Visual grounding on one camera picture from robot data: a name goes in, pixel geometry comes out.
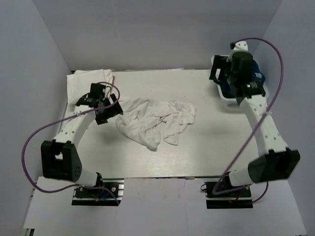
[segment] white enclosure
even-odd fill
[[[311,0],[4,0],[0,3],[0,234],[19,235],[32,187],[20,153],[36,128],[62,117],[66,75],[84,69],[209,69],[229,43],[264,37],[281,51],[283,90],[275,123],[301,161],[289,180],[306,231],[315,235],[314,102],[315,2]],[[279,81],[276,54],[263,43],[249,49],[272,96]],[[27,150],[33,179],[41,175],[38,134]]]

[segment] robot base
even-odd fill
[[[252,206],[252,194],[250,189],[242,189],[240,191],[222,194],[222,195],[213,195],[212,190],[217,183],[205,182],[206,184],[206,203],[207,209],[243,209],[243,208],[253,208]]]
[[[120,202],[124,193],[124,180],[103,180],[103,186],[110,190]],[[106,191],[92,194],[89,189],[76,187],[73,192],[73,206],[117,206],[113,197]]]

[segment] crumpled white towel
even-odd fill
[[[113,74],[111,70],[77,70],[72,75],[67,75],[67,95],[68,104],[76,104],[84,94],[90,92],[92,83],[109,82],[113,83]]]
[[[156,149],[161,141],[157,125],[165,122],[163,140],[178,145],[179,134],[193,124],[196,107],[186,102],[158,102],[151,99],[129,99],[120,102],[124,111],[116,119],[119,131],[128,138]]]

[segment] cable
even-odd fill
[[[101,191],[101,193],[100,194],[98,194],[98,195],[93,195],[93,194],[91,194],[91,193],[89,193],[92,197],[94,197],[94,198],[98,198],[99,196],[102,196],[103,194],[104,194],[104,191]]]
[[[103,195],[100,196],[98,199],[99,199],[99,200],[105,199],[106,196],[108,196],[108,193],[103,194]]]
[[[230,170],[230,168],[234,165],[234,163],[236,162],[236,160],[240,157],[240,155],[242,154],[242,152],[244,151],[244,149],[246,148],[246,146],[248,145],[248,143],[250,142],[250,140],[253,138],[254,134],[256,133],[256,131],[258,130],[258,128],[261,126],[261,124],[263,123],[263,121],[265,120],[265,118],[267,117],[267,113],[270,111],[270,109],[272,108],[272,106],[274,105],[278,95],[279,95],[279,92],[280,92],[280,89],[281,89],[281,86],[282,86],[282,82],[283,82],[283,79],[284,79],[284,62],[283,62],[283,59],[282,59],[282,56],[281,56],[281,53],[280,51],[277,49],[277,47],[272,44],[271,42],[269,42],[268,40],[265,40],[265,39],[262,39],[262,38],[243,38],[243,39],[240,39],[238,40],[237,42],[240,42],[240,41],[245,41],[245,40],[249,40],[249,39],[256,39],[256,40],[260,40],[260,41],[263,41],[267,44],[269,44],[275,51],[276,53],[278,54],[278,57],[279,57],[279,60],[280,60],[280,66],[281,66],[281,73],[280,73],[280,81],[279,81],[279,85],[278,85],[278,88],[277,88],[277,91],[275,93],[275,96],[272,98],[269,106],[267,107],[266,109],[266,112],[261,116],[261,119],[259,120],[259,122],[257,123],[257,125],[254,127],[254,129],[252,130],[251,134],[249,135],[249,137],[246,139],[246,141],[244,142],[244,144],[241,146],[241,148],[239,149],[239,151],[236,153],[235,157],[232,159],[232,161],[230,162],[230,164],[227,166],[227,168],[225,169],[225,171],[223,172],[223,174],[221,175],[220,179],[218,180],[218,182],[216,183],[216,185],[214,186],[213,190],[212,190],[212,193],[213,195],[220,195],[220,194],[224,194],[224,193],[229,193],[229,192],[234,192],[234,191],[237,191],[237,190],[240,190],[240,189],[243,189],[243,188],[246,188],[246,186],[241,186],[241,187],[237,187],[237,188],[234,188],[234,189],[229,189],[229,190],[224,190],[224,191],[217,191],[218,190],[218,186],[220,184],[220,182],[222,181],[224,175],[227,174],[227,172]]]
[[[266,188],[265,188],[265,191],[260,195],[260,197],[259,198],[257,198],[256,200],[254,200],[254,201],[252,201],[252,202],[250,202],[250,203],[245,203],[245,204],[254,204],[254,203],[256,203],[256,202],[258,202],[260,199],[262,199],[264,196],[265,196],[265,194],[267,193],[267,191],[268,191],[268,187],[269,187],[269,182],[267,181],[266,182]]]
[[[69,119],[76,118],[76,117],[78,117],[79,115],[84,115],[84,114],[89,113],[89,112],[95,112],[95,111],[99,111],[99,110],[108,109],[108,108],[111,108],[112,106],[114,106],[114,105],[118,102],[118,100],[120,99],[120,91],[119,91],[119,89],[118,89],[115,85],[113,85],[113,84],[111,84],[111,83],[108,83],[108,82],[98,82],[98,84],[108,84],[108,85],[111,85],[112,87],[114,87],[114,88],[116,89],[117,93],[118,93],[117,100],[114,101],[112,104],[110,104],[110,105],[108,105],[108,106],[93,108],[93,109],[90,109],[90,110],[87,110],[87,111],[84,111],[84,112],[81,112],[81,113],[78,113],[78,114],[75,114],[75,115],[72,115],[72,116],[69,116],[69,117],[60,119],[60,120],[57,120],[57,121],[52,122],[52,123],[49,123],[49,124],[47,124],[47,125],[44,125],[43,127],[40,127],[40,128],[38,128],[37,130],[35,130],[35,131],[26,139],[26,141],[25,141],[25,143],[24,143],[24,145],[23,145],[23,148],[22,148],[22,153],[21,153],[21,162],[22,162],[23,171],[24,171],[24,173],[25,173],[25,175],[26,175],[26,178],[27,178],[27,179],[29,180],[29,182],[31,183],[31,185],[32,185],[35,189],[39,190],[40,192],[43,192],[43,193],[58,193],[58,192],[61,192],[61,191],[65,190],[65,189],[68,189],[68,188],[71,188],[71,187],[74,187],[74,186],[80,186],[80,185],[79,185],[79,184],[71,184],[71,185],[68,185],[68,186],[66,186],[66,187],[63,187],[63,188],[60,188],[60,189],[56,189],[56,190],[45,190],[45,189],[42,189],[42,188],[38,187],[38,186],[36,185],[36,183],[32,180],[30,174],[29,174],[28,171],[27,171],[26,165],[25,165],[25,151],[26,151],[27,145],[29,144],[30,140],[32,139],[32,137],[33,137],[35,134],[37,134],[39,131],[41,131],[41,130],[47,128],[47,127],[50,127],[50,126],[52,126],[52,125],[54,125],[54,124],[58,124],[58,123],[64,122],[64,121],[69,120]],[[116,197],[114,196],[114,194],[113,194],[111,191],[109,191],[107,188],[104,188],[104,187],[88,187],[88,186],[83,186],[83,187],[84,187],[84,188],[88,188],[88,189],[103,189],[103,190],[105,190],[106,192],[108,192],[110,195],[112,195],[112,197],[116,200],[117,204],[119,204],[117,198],[116,198]]]
[[[206,186],[206,188],[202,188],[202,187],[205,186],[205,185],[207,185],[207,184],[204,183],[203,185],[200,186],[200,190],[201,190],[201,191],[206,191],[206,190],[207,190],[207,186]]]
[[[236,202],[237,200],[239,200],[240,196],[241,196],[241,191],[238,193],[237,198],[233,200],[233,202]]]
[[[110,89],[109,89],[109,91],[107,92],[106,98],[108,98],[109,93],[112,91],[112,88],[111,88],[111,87],[108,86],[108,88],[110,88]]]
[[[115,79],[116,79],[116,76],[113,76],[112,85],[114,84]],[[111,92],[112,92],[112,87],[110,87],[110,90],[107,92],[107,95],[106,95],[107,98],[108,98],[108,94],[111,94]]]

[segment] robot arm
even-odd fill
[[[105,97],[105,89],[106,86],[104,85],[91,84],[90,93],[79,99],[74,114],[110,105],[109,98]],[[114,94],[111,95],[111,99],[113,102],[116,101]],[[68,180],[86,186],[99,186],[101,175],[82,167],[77,148],[83,134],[93,120],[96,120],[97,124],[103,124],[108,122],[107,119],[122,113],[123,111],[117,102],[109,109],[78,115],[69,120],[52,141],[44,141],[41,145],[44,177]]]
[[[231,93],[244,111],[254,129],[266,112],[267,99],[260,80],[252,81],[252,55],[247,51],[245,41],[231,45],[232,53],[228,57],[215,56],[210,79],[221,84],[228,82]],[[243,169],[232,171],[224,178],[229,186],[248,185],[278,179],[287,179],[300,160],[297,150],[290,150],[282,139],[270,116],[266,115],[263,123],[255,133],[259,158],[253,160]]]

